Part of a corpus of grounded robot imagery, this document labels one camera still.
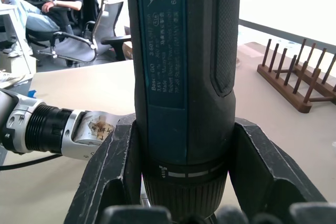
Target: man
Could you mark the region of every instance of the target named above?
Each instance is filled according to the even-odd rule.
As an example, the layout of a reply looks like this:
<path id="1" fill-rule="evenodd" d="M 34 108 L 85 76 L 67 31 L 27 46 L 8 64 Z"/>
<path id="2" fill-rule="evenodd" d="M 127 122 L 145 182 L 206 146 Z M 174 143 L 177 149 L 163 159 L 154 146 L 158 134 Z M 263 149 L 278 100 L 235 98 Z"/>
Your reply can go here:
<path id="1" fill-rule="evenodd" d="M 58 31 L 63 25 L 63 19 L 57 12 L 49 12 L 54 6 L 68 7 L 73 10 L 82 8 L 83 0 L 51 0 L 46 2 L 41 9 L 24 0 L 14 0 L 11 4 L 16 5 L 19 14 L 19 21 L 24 28 L 34 31 Z M 27 43 L 23 45 L 24 50 L 31 50 Z M 18 43 L 13 44 L 9 57 L 21 56 L 22 49 Z"/>

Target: desk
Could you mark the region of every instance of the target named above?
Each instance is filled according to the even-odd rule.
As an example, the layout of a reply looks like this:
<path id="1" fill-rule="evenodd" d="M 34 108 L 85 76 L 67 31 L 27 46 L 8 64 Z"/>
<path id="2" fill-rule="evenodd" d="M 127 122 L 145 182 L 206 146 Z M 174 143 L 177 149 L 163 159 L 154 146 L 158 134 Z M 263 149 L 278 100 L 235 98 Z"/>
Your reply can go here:
<path id="1" fill-rule="evenodd" d="M 13 27 L 14 27 L 14 32 L 15 32 L 17 41 L 19 42 L 21 48 L 24 48 L 24 47 L 22 47 L 22 45 L 24 44 L 25 31 L 23 30 L 22 26 L 18 22 L 18 19 L 17 19 L 18 13 L 17 13 L 16 6 L 0 3 L 0 15 L 9 15 L 9 18 L 10 18 L 12 24 L 13 24 Z M 30 68 L 29 68 L 28 61 L 27 61 L 27 58 L 29 57 L 28 52 L 23 50 L 23 56 L 25 58 L 29 73 L 32 73 Z"/>
<path id="2" fill-rule="evenodd" d="M 236 115 L 259 124 L 279 147 L 300 165 L 329 201 L 336 201 L 336 106 L 329 103 L 297 112 L 257 72 L 263 54 L 258 48 L 240 47 L 241 65 L 236 71 Z M 134 112 L 133 61 L 37 73 L 31 90 L 49 105 L 70 109 L 102 110 L 114 114 Z M 45 154 L 9 153 L 5 164 Z M 20 170 L 0 173 L 1 223 L 60 224 L 63 222 L 86 162 L 57 158 Z M 222 205 L 237 205 L 227 181 Z"/>
<path id="3" fill-rule="evenodd" d="M 30 89 L 48 105 L 60 108 L 134 113 L 133 61 L 37 73 Z M 4 165 L 47 155 L 7 153 Z M 0 223 L 63 223 L 86 164 L 60 157 L 0 172 Z"/>

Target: robotic arm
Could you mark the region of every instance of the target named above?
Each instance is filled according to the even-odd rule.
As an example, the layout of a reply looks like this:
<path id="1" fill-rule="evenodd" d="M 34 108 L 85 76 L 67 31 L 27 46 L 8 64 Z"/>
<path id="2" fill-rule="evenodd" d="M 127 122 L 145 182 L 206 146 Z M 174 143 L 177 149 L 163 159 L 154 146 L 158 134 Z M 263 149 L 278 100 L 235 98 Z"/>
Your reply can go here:
<path id="1" fill-rule="evenodd" d="M 89 160 L 123 116 L 59 109 L 0 89 L 0 143 L 17 154 L 51 152 Z"/>

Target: chair wheel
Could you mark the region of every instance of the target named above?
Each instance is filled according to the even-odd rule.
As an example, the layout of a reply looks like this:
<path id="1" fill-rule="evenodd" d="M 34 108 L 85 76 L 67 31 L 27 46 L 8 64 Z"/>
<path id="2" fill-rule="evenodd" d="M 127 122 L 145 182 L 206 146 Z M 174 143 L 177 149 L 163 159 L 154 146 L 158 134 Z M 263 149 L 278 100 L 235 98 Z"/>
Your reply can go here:
<path id="1" fill-rule="evenodd" d="M 67 63 L 67 67 L 69 67 L 69 68 L 71 68 L 74 65 L 72 60 L 65 60 L 65 61 Z"/>

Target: blue label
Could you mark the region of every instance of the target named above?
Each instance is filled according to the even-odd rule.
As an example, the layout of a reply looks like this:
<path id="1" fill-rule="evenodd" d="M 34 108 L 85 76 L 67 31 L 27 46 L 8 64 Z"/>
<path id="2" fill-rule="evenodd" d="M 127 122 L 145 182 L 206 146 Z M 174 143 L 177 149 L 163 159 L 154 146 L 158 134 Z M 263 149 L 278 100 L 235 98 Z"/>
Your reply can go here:
<path id="1" fill-rule="evenodd" d="M 185 164 L 185 0 L 139 0 L 151 155 Z"/>

